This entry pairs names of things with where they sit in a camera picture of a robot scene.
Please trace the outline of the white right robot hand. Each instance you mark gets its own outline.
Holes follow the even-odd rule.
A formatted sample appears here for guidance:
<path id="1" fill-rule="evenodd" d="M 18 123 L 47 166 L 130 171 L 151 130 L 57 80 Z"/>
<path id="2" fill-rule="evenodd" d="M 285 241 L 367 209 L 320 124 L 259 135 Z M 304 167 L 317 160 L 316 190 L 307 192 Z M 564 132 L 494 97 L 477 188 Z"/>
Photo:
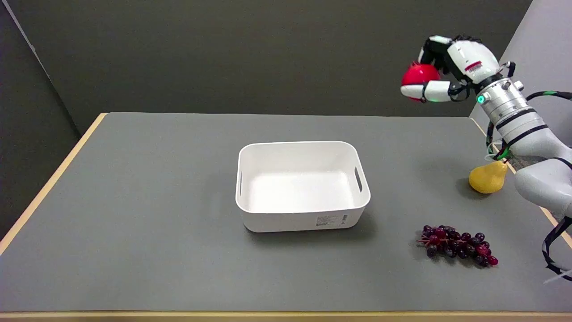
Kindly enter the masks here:
<path id="1" fill-rule="evenodd" d="M 502 77 L 498 60 L 480 39 L 431 35 L 403 76 L 400 92 L 422 103 L 462 102 L 471 90 L 478 94 Z"/>

